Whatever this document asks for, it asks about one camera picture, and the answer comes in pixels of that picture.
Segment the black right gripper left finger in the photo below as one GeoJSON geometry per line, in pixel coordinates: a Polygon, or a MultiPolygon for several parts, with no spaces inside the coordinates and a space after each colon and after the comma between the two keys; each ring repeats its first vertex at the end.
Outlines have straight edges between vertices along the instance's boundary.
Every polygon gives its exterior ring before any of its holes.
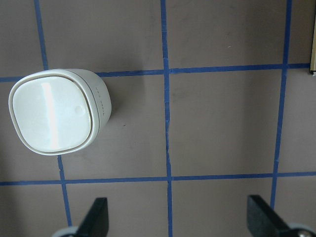
{"type": "Polygon", "coordinates": [[[106,237],[109,232],[108,200],[106,197],[95,199],[79,226],[67,227],[56,231],[53,237],[106,237]]]}

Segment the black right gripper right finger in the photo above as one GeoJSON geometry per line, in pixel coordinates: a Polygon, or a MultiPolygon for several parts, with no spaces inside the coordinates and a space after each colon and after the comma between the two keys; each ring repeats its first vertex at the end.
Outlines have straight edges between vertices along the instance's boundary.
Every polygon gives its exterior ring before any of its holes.
{"type": "Polygon", "coordinates": [[[253,237],[314,237],[304,225],[288,225],[260,195],[247,197],[247,228],[253,237]]]}

